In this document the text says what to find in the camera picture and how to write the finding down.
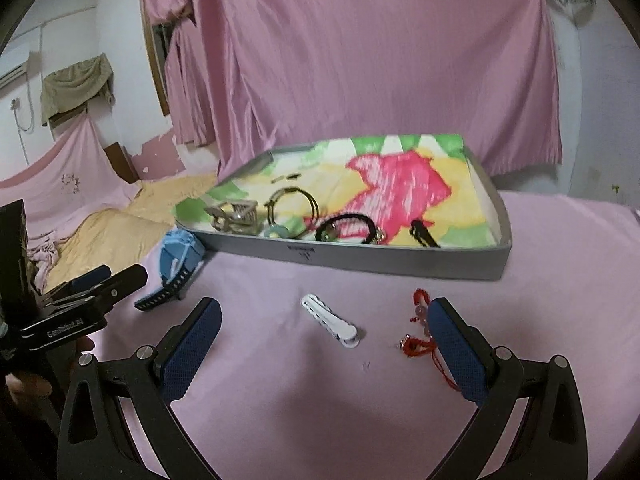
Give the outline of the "left hand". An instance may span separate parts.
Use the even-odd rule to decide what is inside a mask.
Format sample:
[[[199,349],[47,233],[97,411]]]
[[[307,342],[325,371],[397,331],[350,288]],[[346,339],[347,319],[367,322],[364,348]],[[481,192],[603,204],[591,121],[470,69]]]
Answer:
[[[76,358],[81,353],[89,352],[96,345],[88,336],[82,336],[75,342]],[[9,374],[6,376],[6,386],[13,403],[17,406],[33,404],[35,400],[47,398],[52,393],[52,386],[46,378],[34,374]]]

